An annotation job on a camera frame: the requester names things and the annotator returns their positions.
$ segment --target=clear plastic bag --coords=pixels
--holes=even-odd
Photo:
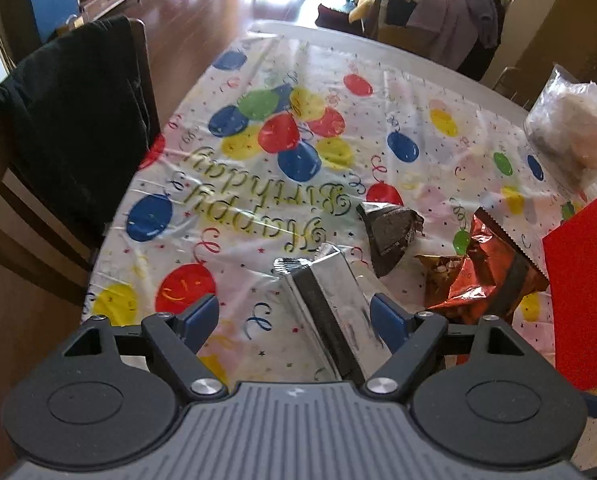
[[[597,179],[597,85],[553,68],[525,119],[525,133],[559,184],[580,192]]]

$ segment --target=orange wrapper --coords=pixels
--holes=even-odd
[[[425,307],[454,322],[476,324],[485,314],[511,323],[528,294],[545,290],[547,277],[517,243],[478,208],[465,256],[416,256],[427,269]]]

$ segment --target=silver screw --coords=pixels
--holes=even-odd
[[[214,395],[223,389],[223,383],[209,377],[196,379],[192,383],[192,392],[198,395]]]
[[[375,394],[391,394],[398,389],[398,383],[389,377],[375,377],[367,381],[367,389]]]

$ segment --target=tablecloth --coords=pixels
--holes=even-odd
[[[199,356],[237,380],[331,380],[275,258],[325,240],[371,266],[355,206],[403,203],[424,237],[382,279],[422,305],[415,254],[462,254],[483,206],[545,271],[541,238],[585,203],[541,168],[521,128],[462,95],[352,53],[249,33],[219,56],[141,163],[102,245],[85,316],[181,312],[208,292],[220,322]],[[548,293],[514,327],[553,355]]]

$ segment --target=blue balloon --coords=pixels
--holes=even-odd
[[[290,103],[290,94],[293,90],[294,87],[288,83],[277,86],[274,90],[272,90],[276,95],[278,95],[278,105],[274,110],[275,114],[291,109],[292,105]]]
[[[229,105],[212,115],[208,128],[216,137],[230,137],[242,132],[249,123],[236,106]]]
[[[532,170],[532,173],[534,173],[534,176],[538,180],[543,181],[545,179],[545,174],[543,173],[543,168],[540,167],[540,164],[536,160],[536,157],[534,155],[527,156],[527,164],[528,164],[530,170]]]
[[[392,132],[387,136],[387,146],[403,162],[413,162],[419,156],[418,144],[400,132]]]
[[[278,167],[292,180],[307,182],[321,169],[321,158],[313,146],[301,140],[293,150],[278,153]]]
[[[172,219],[172,202],[167,195],[147,195],[128,214],[126,230],[132,240],[148,242],[165,231]]]
[[[218,56],[212,66],[219,70],[238,70],[247,61],[247,56],[237,50],[228,50]]]

